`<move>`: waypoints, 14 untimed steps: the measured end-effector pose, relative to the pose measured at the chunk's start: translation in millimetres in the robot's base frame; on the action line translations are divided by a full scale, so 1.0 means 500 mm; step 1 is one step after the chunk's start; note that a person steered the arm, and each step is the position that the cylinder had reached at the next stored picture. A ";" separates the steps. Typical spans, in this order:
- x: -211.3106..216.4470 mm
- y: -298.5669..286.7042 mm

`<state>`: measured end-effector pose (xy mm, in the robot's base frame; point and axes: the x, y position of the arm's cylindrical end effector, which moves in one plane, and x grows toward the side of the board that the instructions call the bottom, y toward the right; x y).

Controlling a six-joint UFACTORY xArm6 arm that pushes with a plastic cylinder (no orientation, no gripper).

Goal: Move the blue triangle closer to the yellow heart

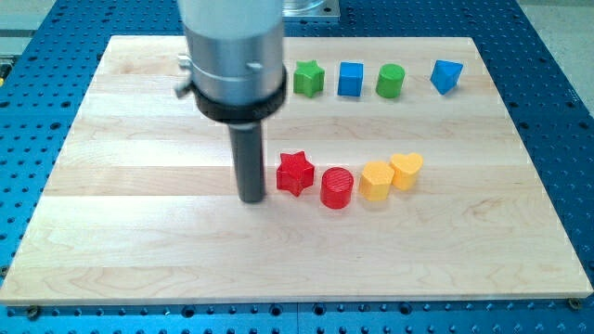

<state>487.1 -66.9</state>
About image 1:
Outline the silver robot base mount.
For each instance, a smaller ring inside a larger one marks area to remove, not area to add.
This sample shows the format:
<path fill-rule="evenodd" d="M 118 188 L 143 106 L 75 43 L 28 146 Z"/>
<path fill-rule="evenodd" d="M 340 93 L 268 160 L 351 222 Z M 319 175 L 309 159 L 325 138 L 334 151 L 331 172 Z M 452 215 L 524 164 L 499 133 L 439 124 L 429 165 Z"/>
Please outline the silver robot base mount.
<path fill-rule="evenodd" d="M 339 0 L 284 0 L 285 21 L 338 21 L 341 17 Z"/>

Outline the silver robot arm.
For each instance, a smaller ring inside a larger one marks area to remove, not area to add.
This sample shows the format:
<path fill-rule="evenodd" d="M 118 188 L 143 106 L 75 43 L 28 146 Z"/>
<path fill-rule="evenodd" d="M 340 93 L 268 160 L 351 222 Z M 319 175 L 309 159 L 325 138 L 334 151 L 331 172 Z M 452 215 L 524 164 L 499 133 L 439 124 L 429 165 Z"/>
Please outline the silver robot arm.
<path fill-rule="evenodd" d="M 287 91 L 283 4 L 275 0 L 179 0 L 190 76 L 176 91 L 194 95 L 199 111 L 227 125 L 239 198 L 265 196 L 262 121 Z"/>

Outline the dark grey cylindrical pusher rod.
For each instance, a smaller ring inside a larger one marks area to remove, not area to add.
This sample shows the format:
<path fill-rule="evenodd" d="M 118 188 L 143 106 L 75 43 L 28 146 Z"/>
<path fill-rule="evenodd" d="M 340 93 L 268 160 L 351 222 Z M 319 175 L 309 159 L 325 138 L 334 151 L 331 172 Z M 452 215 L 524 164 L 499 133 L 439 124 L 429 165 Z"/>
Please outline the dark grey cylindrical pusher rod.
<path fill-rule="evenodd" d="M 265 197 L 262 126 L 248 122 L 228 128 L 239 198 L 246 203 L 260 202 Z"/>

